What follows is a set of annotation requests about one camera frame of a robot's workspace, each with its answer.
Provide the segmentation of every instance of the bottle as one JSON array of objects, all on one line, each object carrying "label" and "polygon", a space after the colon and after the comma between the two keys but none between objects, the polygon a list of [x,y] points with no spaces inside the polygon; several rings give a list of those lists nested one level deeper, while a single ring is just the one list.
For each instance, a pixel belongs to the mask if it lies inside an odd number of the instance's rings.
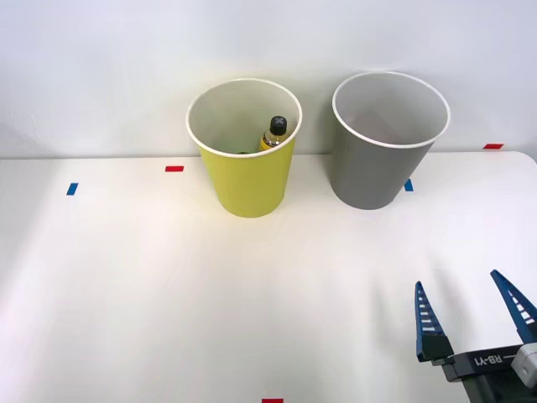
[{"label": "bottle", "polygon": [[282,144],[288,138],[287,120],[283,116],[274,116],[270,119],[270,128],[268,128],[261,139],[259,151],[272,149],[273,147]]}]

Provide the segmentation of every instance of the bottle cap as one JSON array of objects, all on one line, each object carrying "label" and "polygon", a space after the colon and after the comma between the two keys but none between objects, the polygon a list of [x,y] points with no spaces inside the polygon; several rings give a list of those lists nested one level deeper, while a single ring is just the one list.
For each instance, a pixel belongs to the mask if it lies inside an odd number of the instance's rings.
[{"label": "bottle cap", "polygon": [[287,131],[287,120],[283,116],[274,116],[270,119],[270,133],[274,136],[284,135]]}]

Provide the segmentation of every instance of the blue tape marker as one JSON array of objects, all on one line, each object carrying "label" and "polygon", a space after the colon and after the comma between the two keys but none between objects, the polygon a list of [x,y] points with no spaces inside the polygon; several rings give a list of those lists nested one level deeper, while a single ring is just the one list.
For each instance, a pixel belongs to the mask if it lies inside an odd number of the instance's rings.
[{"label": "blue tape marker", "polygon": [[67,191],[67,196],[74,196],[77,187],[78,183],[71,183],[69,186],[69,190]]},{"label": "blue tape marker", "polygon": [[404,189],[406,191],[414,191],[414,187],[412,186],[412,181],[410,179],[408,179],[404,184]]}]

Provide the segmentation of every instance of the yellow cup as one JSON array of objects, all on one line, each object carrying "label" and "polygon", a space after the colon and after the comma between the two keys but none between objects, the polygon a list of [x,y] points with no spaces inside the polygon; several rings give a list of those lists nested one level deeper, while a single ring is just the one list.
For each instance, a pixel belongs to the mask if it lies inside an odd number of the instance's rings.
[{"label": "yellow cup", "polygon": [[[287,119],[291,135],[279,146],[259,152],[259,140],[277,115]],[[301,124],[302,107],[295,95],[255,78],[210,88],[186,114],[186,127],[200,147],[220,203],[239,217],[264,216],[282,202]]]}]

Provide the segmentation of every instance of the white table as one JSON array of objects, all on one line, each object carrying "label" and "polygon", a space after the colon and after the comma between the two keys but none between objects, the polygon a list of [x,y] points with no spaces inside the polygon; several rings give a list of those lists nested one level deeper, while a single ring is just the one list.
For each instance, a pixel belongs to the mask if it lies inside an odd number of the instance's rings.
[{"label": "white table", "polygon": [[466,401],[415,357],[414,283],[456,353],[520,343],[489,272],[537,302],[537,165],[428,154],[368,212],[327,162],[244,219],[198,158],[0,161],[0,401]]}]

